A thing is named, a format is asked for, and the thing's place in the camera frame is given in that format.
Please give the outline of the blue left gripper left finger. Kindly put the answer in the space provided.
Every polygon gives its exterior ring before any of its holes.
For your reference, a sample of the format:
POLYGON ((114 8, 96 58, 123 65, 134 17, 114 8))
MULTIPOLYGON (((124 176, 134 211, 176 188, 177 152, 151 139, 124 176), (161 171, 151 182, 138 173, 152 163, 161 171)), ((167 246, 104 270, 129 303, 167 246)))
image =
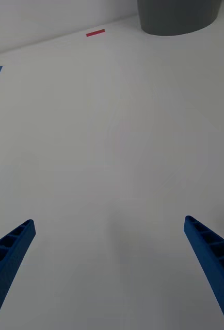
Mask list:
POLYGON ((0 309, 35 235, 29 219, 0 239, 0 309))

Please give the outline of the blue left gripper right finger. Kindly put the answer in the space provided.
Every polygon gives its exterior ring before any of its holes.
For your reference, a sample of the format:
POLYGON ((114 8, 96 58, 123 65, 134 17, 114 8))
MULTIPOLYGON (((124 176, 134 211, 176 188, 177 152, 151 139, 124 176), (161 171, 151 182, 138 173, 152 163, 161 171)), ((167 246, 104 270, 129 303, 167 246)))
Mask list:
POLYGON ((184 233, 224 316, 224 239, 191 216, 185 217, 184 233))

